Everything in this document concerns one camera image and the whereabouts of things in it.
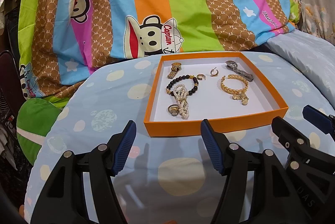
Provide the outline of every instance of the green cushion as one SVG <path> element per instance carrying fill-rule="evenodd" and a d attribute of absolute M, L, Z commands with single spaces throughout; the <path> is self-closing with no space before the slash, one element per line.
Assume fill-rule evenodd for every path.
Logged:
<path fill-rule="evenodd" d="M 34 165 L 44 137 L 50 131 L 61 111 L 41 98 L 31 98 L 20 108 L 17 116 L 17 140 L 21 149 Z"/>

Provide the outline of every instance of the silver screw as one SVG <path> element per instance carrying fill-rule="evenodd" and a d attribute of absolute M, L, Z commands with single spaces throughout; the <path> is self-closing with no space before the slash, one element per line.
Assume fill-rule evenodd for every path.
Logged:
<path fill-rule="evenodd" d="M 101 145 L 98 146 L 98 150 L 100 150 L 100 151 L 105 151 L 106 149 L 107 149 L 107 145 L 105 145 L 105 144 L 101 144 Z"/>
<path fill-rule="evenodd" d="M 65 158 L 68 158 L 68 157 L 70 157 L 72 155 L 72 152 L 71 151 L 65 151 L 64 152 L 64 154 L 63 154 L 63 156 L 65 157 Z"/>
<path fill-rule="evenodd" d="M 298 138 L 298 139 L 296 140 L 296 142 L 297 142 L 299 145 L 302 145 L 302 144 L 304 143 L 304 140 L 301 139 L 301 138 Z"/>
<path fill-rule="evenodd" d="M 238 149 L 238 144 L 236 144 L 236 143 L 231 143 L 231 144 L 229 145 L 229 148 L 230 148 L 231 150 L 237 150 L 237 149 Z"/>
<path fill-rule="evenodd" d="M 290 167 L 293 169 L 293 170 L 297 170 L 299 168 L 299 163 L 296 162 L 296 161 L 292 161 L 290 163 Z"/>
<path fill-rule="evenodd" d="M 267 150 L 265 151 L 265 154 L 266 154 L 267 156 L 273 156 L 273 151 L 272 151 L 271 149 L 267 149 Z"/>

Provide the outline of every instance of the bracelet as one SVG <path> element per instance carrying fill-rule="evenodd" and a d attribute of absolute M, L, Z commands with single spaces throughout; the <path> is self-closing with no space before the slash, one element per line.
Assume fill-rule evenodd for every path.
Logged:
<path fill-rule="evenodd" d="M 174 84 L 176 84 L 177 82 L 184 80 L 184 79 L 192 79 L 194 82 L 194 87 L 187 91 L 186 87 L 184 84 L 178 84 L 173 91 L 171 91 L 171 88 Z M 167 85 L 166 87 L 166 93 L 174 96 L 175 100 L 177 101 L 177 105 L 178 105 L 178 109 L 179 109 L 179 113 L 182 116 L 183 119 L 187 119 L 190 115 L 189 115 L 189 111 L 188 111 L 188 103 L 187 103 L 187 97 L 191 96 L 192 94 L 194 94 L 197 90 L 198 90 L 198 80 L 195 76 L 193 75 L 183 75 L 180 77 L 177 77 L 176 79 L 173 79 L 169 85 Z"/>
<path fill-rule="evenodd" d="M 244 77 L 239 76 L 239 75 L 228 75 L 228 79 L 240 80 L 240 81 L 242 81 L 246 85 L 243 89 L 234 90 L 234 89 L 228 88 L 226 85 L 223 84 L 223 81 L 224 81 L 225 78 L 226 78 L 226 76 L 224 76 L 224 77 L 221 78 L 221 89 L 224 92 L 231 94 L 232 95 L 232 99 L 234 99 L 234 100 L 241 100 L 242 101 L 242 105 L 248 104 L 249 98 L 245 94 L 246 91 L 247 91 L 247 89 L 248 89 L 248 85 L 249 85 L 248 81 Z"/>

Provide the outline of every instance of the orange box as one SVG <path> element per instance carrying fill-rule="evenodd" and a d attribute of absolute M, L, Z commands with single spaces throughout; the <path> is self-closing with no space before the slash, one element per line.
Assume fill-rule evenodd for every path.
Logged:
<path fill-rule="evenodd" d="M 185 63 L 194 63 L 194 64 L 189 64 L 194 66 L 194 68 L 201 68 L 201 70 L 205 67 L 208 68 L 214 68 L 213 65 L 210 67 L 212 64 L 217 64 L 217 62 L 214 61 L 221 61 L 220 64 L 225 65 L 225 61 L 228 60 L 236 60 L 237 62 L 239 61 L 238 68 L 241 70 L 245 70 L 248 73 L 252 73 L 254 76 L 254 81 L 249 82 L 249 88 L 246 92 L 247 96 L 248 93 L 250 93 L 254 99 L 253 102 L 251 101 L 251 98 L 249 97 L 249 103 L 247 106 L 249 106 L 249 109 L 246 108 L 246 106 L 242 107 L 242 104 L 239 100 L 232 100 L 230 94 L 225 93 L 220 89 L 219 82 L 221 80 L 220 77 L 210 77 L 208 74 L 208 77 L 206 80 L 199 81 L 199 89 L 197 92 L 201 90 L 202 82 L 206 82 L 207 86 L 209 85 L 210 82 L 207 82 L 208 80 L 211 81 L 213 84 L 215 83 L 215 86 L 212 85 L 210 86 L 210 90 L 208 93 L 204 93 L 198 97 L 197 100 L 197 94 L 194 94 L 192 96 L 188 96 L 188 103 L 189 103 L 189 111 L 190 111 L 190 117 L 191 117 L 191 112 L 195 114 L 197 110 L 201 110 L 200 112 L 204 112 L 206 114 L 203 114 L 202 119 L 196 119 L 196 120 L 191 120 L 190 117 L 188 120 L 182 120 L 180 115 L 178 115 L 178 118 L 176 117 L 168 117 L 167 119 L 170 121 L 162 121 L 161 119 L 157 120 L 156 119 L 156 112 L 163 111 L 167 112 L 167 107 L 168 105 L 164 105 L 164 110 L 163 106 L 161 108 L 158 108 L 157 102 L 159 100 L 158 96 L 160 93 L 163 93 L 165 91 L 166 98 L 164 100 L 173 100 L 173 97 L 168 95 L 166 93 L 166 86 L 169 84 L 171 79 L 168 79 L 166 75 L 163 75 L 164 68 L 167 68 L 167 62 L 169 62 L 169 67 L 172 62 L 181 62 L 182 63 L 182 70 L 177 73 L 175 77 L 178 77 L 180 75 L 185 75 L 185 74 L 193 74 L 197 75 L 196 73 L 188 73 L 183 71 L 183 64 Z M 219 72 L 224 71 L 225 75 L 227 74 L 234 74 L 234 72 L 229 71 L 226 69 L 224 66 L 222 68 L 218 67 Z M 193 85 L 192 83 L 187 83 L 187 81 L 190 80 L 184 80 L 180 83 L 185 83 L 185 85 Z M 229 79 L 225 80 L 225 85 L 231 88 L 239 89 L 241 87 L 232 87 L 231 85 L 234 84 L 237 85 L 236 82 L 240 82 L 238 80 L 233 80 Z M 218 111 L 212 110 L 210 107 L 211 106 L 209 102 L 213 102 L 212 105 L 216 106 L 215 108 L 218 108 Z M 251 113 L 247 115 L 241 115 L 241 116 L 233 116 L 233 117 L 223 117 L 223 118 L 214 118 L 211 119 L 210 116 L 212 110 L 212 116 L 217 116 L 220 115 L 220 113 L 227 113 L 229 111 L 231 112 L 246 112 L 247 111 L 253 111 L 252 104 L 254 106 L 259 106 L 259 110 L 256 112 L 257 113 Z M 208 119 L 211 126 L 213 129 L 217 132 L 232 132 L 232 131 L 238 131 L 238 130 L 244 130 L 244 129 L 249 129 L 249 128 L 255 128 L 255 127 L 261 127 L 265 125 L 270 125 L 272 123 L 272 119 L 276 116 L 284 117 L 285 113 L 289 107 L 287 106 L 286 102 L 284 99 L 281 97 L 279 92 L 275 89 L 275 87 L 271 84 L 271 82 L 260 72 L 260 70 L 241 52 L 204 52 L 204 53 L 187 53 L 187 54 L 172 54 L 172 55 L 163 55 L 160 58 L 160 63 L 157 68 L 157 72 L 155 75 L 155 79 L 153 82 L 153 86 L 151 89 L 145 117 L 144 117 L 144 125 L 151 137 L 176 137 L 176 136 L 192 136 L 192 135 L 200 135 L 200 123 L 203 119 Z"/>

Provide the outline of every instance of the polka dot tablecloth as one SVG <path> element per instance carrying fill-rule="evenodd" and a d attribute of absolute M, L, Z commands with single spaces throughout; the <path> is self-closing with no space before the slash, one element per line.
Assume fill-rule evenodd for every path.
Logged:
<path fill-rule="evenodd" d="M 285 119 L 304 133 L 311 146 L 334 155 L 334 142 L 305 121 L 307 104 L 326 114 L 335 114 L 319 90 L 281 57 L 246 52 L 272 82 L 289 110 Z M 113 185 L 129 224 L 206 224 L 214 214 L 225 178 L 213 169 L 200 136 L 150 138 L 143 124 L 144 114 L 160 56 L 130 60 L 97 70 L 68 102 L 48 133 L 31 171 L 25 200 L 25 218 L 30 220 L 36 200 L 59 157 L 66 150 L 91 151 L 123 130 L 128 120 L 137 125 L 137 135 L 124 169 Z M 226 134 L 230 142 L 244 149 L 262 152 L 272 149 L 282 163 L 287 151 L 271 126 Z M 248 174 L 241 220 L 246 219 L 252 197 L 253 174 Z M 98 221 L 84 174 L 89 217 Z"/>

